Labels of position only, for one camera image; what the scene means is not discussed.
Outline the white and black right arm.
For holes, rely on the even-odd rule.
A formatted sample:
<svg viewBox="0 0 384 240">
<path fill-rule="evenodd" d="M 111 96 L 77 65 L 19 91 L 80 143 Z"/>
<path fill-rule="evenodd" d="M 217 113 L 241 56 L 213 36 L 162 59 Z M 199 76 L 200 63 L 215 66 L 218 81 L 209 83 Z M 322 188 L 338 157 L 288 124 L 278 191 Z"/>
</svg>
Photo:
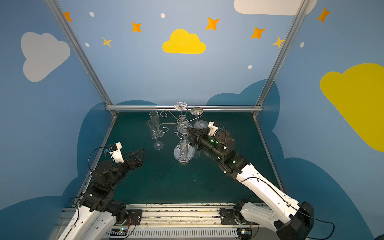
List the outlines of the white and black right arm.
<svg viewBox="0 0 384 240">
<path fill-rule="evenodd" d="M 313 206 L 298 202 L 267 180 L 235 150 L 235 140 L 227 130 L 216 126 L 187 130 L 198 150 L 211 154 L 227 176 L 246 186 L 268 206 L 239 202 L 233 208 L 237 217 L 268 228 L 281 240 L 311 239 L 309 234 L 316 220 Z"/>
</svg>

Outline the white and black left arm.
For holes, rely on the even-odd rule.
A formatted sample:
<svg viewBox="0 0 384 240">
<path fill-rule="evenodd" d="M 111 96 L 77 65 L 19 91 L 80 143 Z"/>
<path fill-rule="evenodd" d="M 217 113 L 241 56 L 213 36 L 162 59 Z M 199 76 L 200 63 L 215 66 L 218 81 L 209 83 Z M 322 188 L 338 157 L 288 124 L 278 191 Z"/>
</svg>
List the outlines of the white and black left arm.
<svg viewBox="0 0 384 240">
<path fill-rule="evenodd" d="M 140 225 L 143 212 L 127 210 L 114 200 L 115 189 L 129 171 L 144 163 L 145 149 L 122 154 L 120 148 L 108 147 L 112 160 L 102 161 L 92 171 L 92 181 L 76 204 L 73 218 L 58 237 L 60 240 L 101 240 L 113 226 L 130 237 Z"/>
</svg>

